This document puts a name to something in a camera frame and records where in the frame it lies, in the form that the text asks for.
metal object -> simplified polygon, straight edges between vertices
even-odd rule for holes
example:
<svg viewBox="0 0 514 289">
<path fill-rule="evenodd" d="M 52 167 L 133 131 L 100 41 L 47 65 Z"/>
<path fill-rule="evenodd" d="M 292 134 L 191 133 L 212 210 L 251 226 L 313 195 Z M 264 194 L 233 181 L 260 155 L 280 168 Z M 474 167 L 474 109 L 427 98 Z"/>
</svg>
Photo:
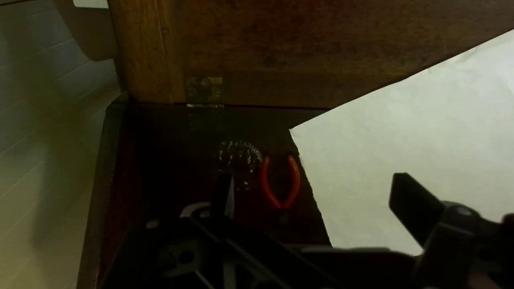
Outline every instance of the metal object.
<svg viewBox="0 0 514 289">
<path fill-rule="evenodd" d="M 394 176 L 390 208 L 423 244 L 419 256 L 387 248 L 291 250 L 227 218 L 231 183 L 231 175 L 220 175 L 209 218 L 135 229 L 101 287 L 466 289 L 476 274 L 514 285 L 513 216 L 493 223 L 440 202 L 407 173 Z"/>
<path fill-rule="evenodd" d="M 249 141 L 222 141 L 219 146 L 219 165 L 222 170 L 238 173 L 254 173 L 262 163 L 262 152 Z"/>
<path fill-rule="evenodd" d="M 211 216 L 211 202 L 193 202 L 180 212 L 182 218 Z"/>
<path fill-rule="evenodd" d="M 186 101 L 190 107 L 206 107 L 222 101 L 223 77 L 186 78 Z"/>
<path fill-rule="evenodd" d="M 227 205 L 225 205 L 225 216 L 233 218 L 236 210 L 236 178 L 230 178 L 228 184 L 228 195 L 227 195 Z"/>
</svg>

white paper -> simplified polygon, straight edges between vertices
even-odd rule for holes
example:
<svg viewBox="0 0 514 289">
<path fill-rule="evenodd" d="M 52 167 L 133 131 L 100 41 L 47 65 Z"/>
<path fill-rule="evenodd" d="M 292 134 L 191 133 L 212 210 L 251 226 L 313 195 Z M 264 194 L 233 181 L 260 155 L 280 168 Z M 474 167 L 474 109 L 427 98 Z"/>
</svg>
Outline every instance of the white paper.
<svg viewBox="0 0 514 289">
<path fill-rule="evenodd" d="M 514 32 L 292 128 L 333 245 L 421 247 L 389 210 L 408 171 L 500 221 L 514 212 Z"/>
</svg>

red handle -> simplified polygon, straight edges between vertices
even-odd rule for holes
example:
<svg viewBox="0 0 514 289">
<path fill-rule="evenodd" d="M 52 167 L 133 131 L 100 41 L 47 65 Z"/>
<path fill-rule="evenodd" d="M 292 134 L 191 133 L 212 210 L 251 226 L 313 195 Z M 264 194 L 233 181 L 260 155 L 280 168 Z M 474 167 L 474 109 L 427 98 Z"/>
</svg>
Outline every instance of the red handle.
<svg viewBox="0 0 514 289">
<path fill-rule="evenodd" d="M 300 186 L 302 186 L 302 178 L 300 178 L 300 168 L 294 159 L 294 155 L 288 155 L 288 163 L 289 163 L 289 178 L 291 178 L 291 186 L 289 191 L 284 197 L 284 200 L 280 200 L 275 194 L 275 191 L 270 186 L 268 181 L 268 173 L 270 173 L 270 157 L 264 157 L 262 167 L 260 167 L 260 187 L 264 195 L 267 197 L 268 203 L 275 208 L 275 210 L 289 210 L 296 199 L 300 194 Z"/>
</svg>

wooden cabinet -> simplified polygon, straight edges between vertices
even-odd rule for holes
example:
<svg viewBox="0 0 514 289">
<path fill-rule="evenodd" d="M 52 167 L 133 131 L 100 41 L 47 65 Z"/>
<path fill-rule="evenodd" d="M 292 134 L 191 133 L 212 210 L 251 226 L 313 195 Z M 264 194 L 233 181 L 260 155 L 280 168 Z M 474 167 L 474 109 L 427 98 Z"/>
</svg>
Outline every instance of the wooden cabinet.
<svg viewBox="0 0 514 289">
<path fill-rule="evenodd" d="M 333 107 L 514 27 L 511 0 L 111 0 L 140 101 Z"/>
</svg>

pliers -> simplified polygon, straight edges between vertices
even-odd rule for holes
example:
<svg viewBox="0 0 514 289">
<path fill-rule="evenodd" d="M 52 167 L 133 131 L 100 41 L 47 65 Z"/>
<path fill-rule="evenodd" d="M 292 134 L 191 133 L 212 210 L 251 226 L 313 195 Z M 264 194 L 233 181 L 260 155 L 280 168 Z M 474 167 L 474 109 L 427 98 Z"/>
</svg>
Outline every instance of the pliers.
<svg viewBox="0 0 514 289">
<path fill-rule="evenodd" d="M 296 199 L 300 194 L 302 176 L 300 176 L 299 163 L 296 162 L 294 155 L 291 155 L 291 154 L 288 155 L 291 184 L 289 184 L 289 191 L 283 197 L 283 200 L 278 199 L 278 195 L 272 189 L 272 184 L 268 179 L 270 163 L 272 163 L 272 159 L 268 155 L 265 155 L 262 160 L 260 175 L 259 175 L 262 194 L 275 210 L 288 212 L 288 210 L 291 210 L 291 207 L 294 205 Z"/>
</svg>

